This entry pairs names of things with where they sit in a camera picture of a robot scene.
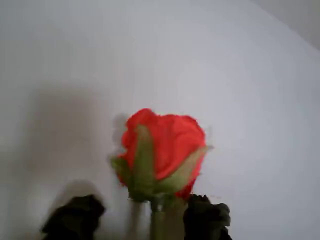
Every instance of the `red rose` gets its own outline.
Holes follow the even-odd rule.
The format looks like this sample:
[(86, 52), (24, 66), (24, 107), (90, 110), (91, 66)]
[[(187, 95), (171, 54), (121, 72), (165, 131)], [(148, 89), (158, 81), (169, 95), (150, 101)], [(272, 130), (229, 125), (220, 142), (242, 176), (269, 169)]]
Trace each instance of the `red rose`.
[[(127, 131), (122, 136), (122, 144), (126, 148), (126, 153), (121, 155), (120, 158), (127, 162), (131, 171), (134, 170), (137, 161), (138, 126), (146, 127), (151, 140), (152, 152), (150, 156), (153, 158), (151, 164), (154, 181), (161, 182), (175, 172), (180, 175), (188, 174), (188, 176), (183, 176), (186, 181), (179, 183), (179, 186), (182, 187), (175, 191), (176, 196), (186, 199), (199, 174), (204, 154), (209, 149), (206, 147), (203, 130), (197, 121), (190, 116), (157, 115), (146, 108), (138, 111), (127, 120)], [(181, 169), (182, 171), (178, 173), (177, 170), (195, 152), (197, 153), (196, 155), (193, 154), (193, 157), (196, 157), (196, 159), (193, 163), (191, 161), (188, 163), (189, 168), (192, 166), (192, 169), (188, 170), (188, 166), (186, 166), (184, 168), (186, 170)], [(118, 175), (123, 179), (123, 174), (118, 172)]]

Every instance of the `green sepal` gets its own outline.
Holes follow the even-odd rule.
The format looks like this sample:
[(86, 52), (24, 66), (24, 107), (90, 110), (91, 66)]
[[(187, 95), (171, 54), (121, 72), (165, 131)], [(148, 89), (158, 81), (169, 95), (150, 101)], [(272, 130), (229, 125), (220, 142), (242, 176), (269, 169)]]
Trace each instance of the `green sepal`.
[(155, 187), (153, 140), (149, 130), (144, 125), (136, 128), (137, 147), (133, 164), (132, 197), (148, 200), (152, 197)]
[(190, 175), (199, 158), (212, 148), (212, 146), (203, 146), (191, 153), (175, 172), (156, 183), (156, 192), (174, 194), (182, 190), (190, 181)]
[(114, 157), (111, 159), (111, 166), (120, 177), (121, 181), (129, 188), (129, 186), (132, 185), (133, 175), (127, 161), (122, 157)]

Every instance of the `wall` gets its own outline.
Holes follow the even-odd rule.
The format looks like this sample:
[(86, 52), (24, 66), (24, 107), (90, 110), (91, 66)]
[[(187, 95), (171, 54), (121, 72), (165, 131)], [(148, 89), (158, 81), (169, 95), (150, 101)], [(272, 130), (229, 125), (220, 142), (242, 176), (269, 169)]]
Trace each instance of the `wall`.
[(205, 128), (194, 191), (230, 206), (234, 239), (319, 238), (319, 80), (319, 51), (249, 1), (3, 0), (1, 239), (35, 239), (79, 185), (108, 209), (98, 236), (132, 239), (106, 158), (143, 107)]

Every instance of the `rose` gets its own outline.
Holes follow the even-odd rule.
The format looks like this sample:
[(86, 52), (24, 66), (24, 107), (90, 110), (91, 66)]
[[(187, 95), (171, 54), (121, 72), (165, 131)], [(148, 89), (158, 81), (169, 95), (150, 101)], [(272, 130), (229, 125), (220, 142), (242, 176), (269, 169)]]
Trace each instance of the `rose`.
[(230, 209), (224, 203), (211, 204), (204, 195), (190, 195), (183, 214), (184, 239), (232, 240), (228, 229)]
[(159, 193), (188, 198), (210, 149), (197, 121), (144, 108), (127, 120), (126, 127), (122, 136), (126, 152), (113, 160), (113, 167), (130, 196), (138, 201)]

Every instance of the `ceiling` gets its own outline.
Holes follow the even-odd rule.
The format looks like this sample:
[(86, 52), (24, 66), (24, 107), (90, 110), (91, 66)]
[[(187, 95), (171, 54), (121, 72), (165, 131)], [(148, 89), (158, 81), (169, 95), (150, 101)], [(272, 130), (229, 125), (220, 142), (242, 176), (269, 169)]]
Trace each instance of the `ceiling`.
[(320, 50), (320, 0), (251, 0)]

